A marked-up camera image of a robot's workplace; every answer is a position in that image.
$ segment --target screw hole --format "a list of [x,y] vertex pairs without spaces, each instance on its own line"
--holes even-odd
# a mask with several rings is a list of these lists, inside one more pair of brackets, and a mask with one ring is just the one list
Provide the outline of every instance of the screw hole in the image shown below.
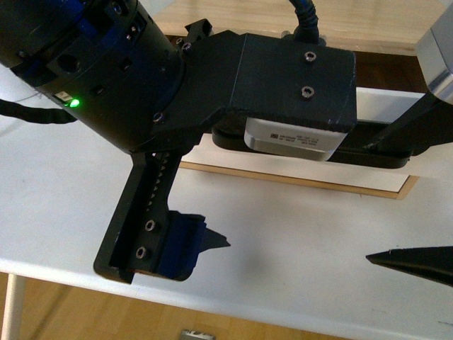
[[80,62],[73,55],[60,55],[57,62],[58,66],[67,73],[75,73],[80,67]]

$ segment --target green led light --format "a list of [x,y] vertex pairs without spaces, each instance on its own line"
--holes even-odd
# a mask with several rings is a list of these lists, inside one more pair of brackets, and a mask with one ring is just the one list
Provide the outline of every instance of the green led light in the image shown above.
[[79,99],[73,99],[71,103],[69,103],[70,108],[76,108],[77,106],[80,105],[80,100]]

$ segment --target wooden floor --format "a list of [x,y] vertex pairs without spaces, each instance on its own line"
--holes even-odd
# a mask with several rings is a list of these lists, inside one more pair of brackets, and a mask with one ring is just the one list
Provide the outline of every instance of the wooden floor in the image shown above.
[[[7,275],[0,273],[3,318]],[[217,340],[340,340],[296,329],[27,280],[21,340],[178,340],[183,329]]]

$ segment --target black cable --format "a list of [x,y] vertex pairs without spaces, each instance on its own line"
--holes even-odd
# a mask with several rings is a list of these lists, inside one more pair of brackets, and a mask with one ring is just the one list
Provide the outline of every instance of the black cable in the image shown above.
[[59,108],[29,108],[0,99],[0,115],[37,124],[67,124],[77,119]]
[[312,0],[289,0],[296,8],[299,26],[294,31],[294,41],[319,44],[318,16]]

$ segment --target hex socket screw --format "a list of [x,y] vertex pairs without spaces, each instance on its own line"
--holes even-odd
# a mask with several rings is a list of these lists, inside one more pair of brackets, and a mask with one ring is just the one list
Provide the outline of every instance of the hex socket screw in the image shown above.
[[141,246],[135,252],[135,257],[137,257],[139,260],[141,260],[147,255],[147,252],[148,252],[147,249],[144,246]]
[[192,52],[192,44],[190,42],[185,43],[182,50],[185,54],[189,55]]
[[304,86],[301,90],[302,99],[309,101],[314,96],[314,89],[310,86]]
[[317,58],[316,53],[312,51],[308,51],[304,55],[304,59],[307,64],[313,64],[316,58]]
[[156,221],[154,221],[154,220],[149,220],[149,221],[145,224],[144,229],[145,229],[147,232],[152,232],[154,229],[156,229],[156,226],[157,226]]
[[165,119],[164,113],[163,112],[158,112],[155,115],[153,115],[153,122],[155,123],[163,123]]

